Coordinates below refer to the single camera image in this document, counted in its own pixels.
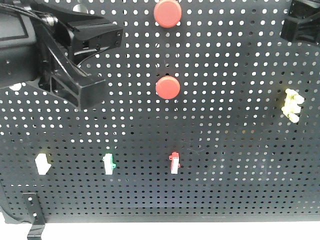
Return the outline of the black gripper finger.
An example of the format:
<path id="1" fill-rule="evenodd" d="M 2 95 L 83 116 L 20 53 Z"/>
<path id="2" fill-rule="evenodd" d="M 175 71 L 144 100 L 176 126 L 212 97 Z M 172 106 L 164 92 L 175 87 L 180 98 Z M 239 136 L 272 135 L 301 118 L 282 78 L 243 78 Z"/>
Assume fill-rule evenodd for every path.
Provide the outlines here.
<path id="1" fill-rule="evenodd" d="M 59 7 L 53 15 L 58 20 L 54 38 L 66 48 L 70 59 L 86 59 L 121 45 L 123 28 L 102 16 Z"/>
<path id="2" fill-rule="evenodd" d="M 320 45 L 320 2 L 293 0 L 284 19 L 280 37 L 288 42 Z"/>
<path id="3" fill-rule="evenodd" d="M 77 67 L 58 46 L 46 27 L 39 28 L 39 87 L 68 101 L 75 108 L 91 108 L 104 99 L 106 80 Z"/>

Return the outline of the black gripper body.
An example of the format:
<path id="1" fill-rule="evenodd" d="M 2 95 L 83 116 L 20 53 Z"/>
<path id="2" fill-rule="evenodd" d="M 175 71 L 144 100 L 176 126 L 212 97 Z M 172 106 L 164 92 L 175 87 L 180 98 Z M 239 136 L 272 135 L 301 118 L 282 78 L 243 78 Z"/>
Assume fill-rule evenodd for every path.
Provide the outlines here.
<path id="1" fill-rule="evenodd" d="M 27 82 L 40 90 L 74 90 L 73 28 L 75 12 L 39 0 L 28 2 L 38 19 L 32 19 L 37 40 L 37 77 Z"/>

